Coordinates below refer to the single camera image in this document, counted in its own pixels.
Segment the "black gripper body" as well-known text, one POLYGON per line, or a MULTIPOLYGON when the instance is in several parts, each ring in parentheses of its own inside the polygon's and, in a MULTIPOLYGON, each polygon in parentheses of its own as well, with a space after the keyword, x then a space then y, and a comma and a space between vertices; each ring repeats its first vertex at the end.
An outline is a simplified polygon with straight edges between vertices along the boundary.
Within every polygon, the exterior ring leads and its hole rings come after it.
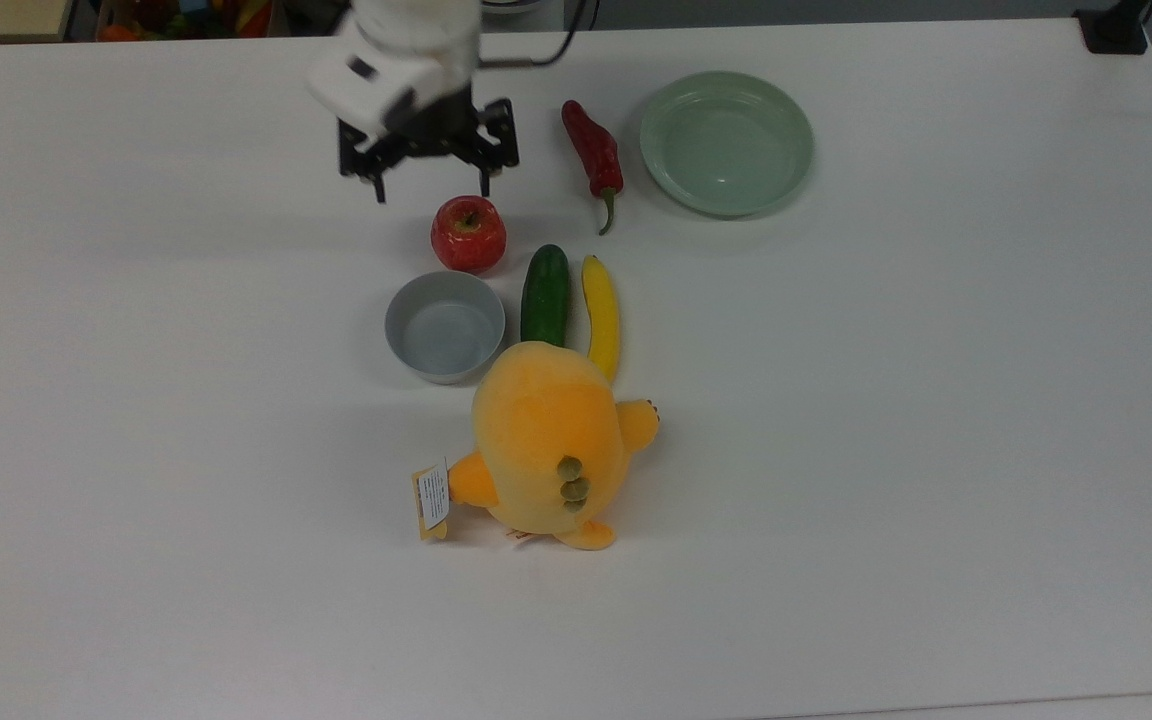
POLYGON ((344 177, 381 177, 406 159, 444 156, 471 165, 484 177, 517 167, 511 100, 499 97, 477 108, 471 96, 450 94, 399 118, 394 128, 358 129, 338 122, 338 170, 344 177))

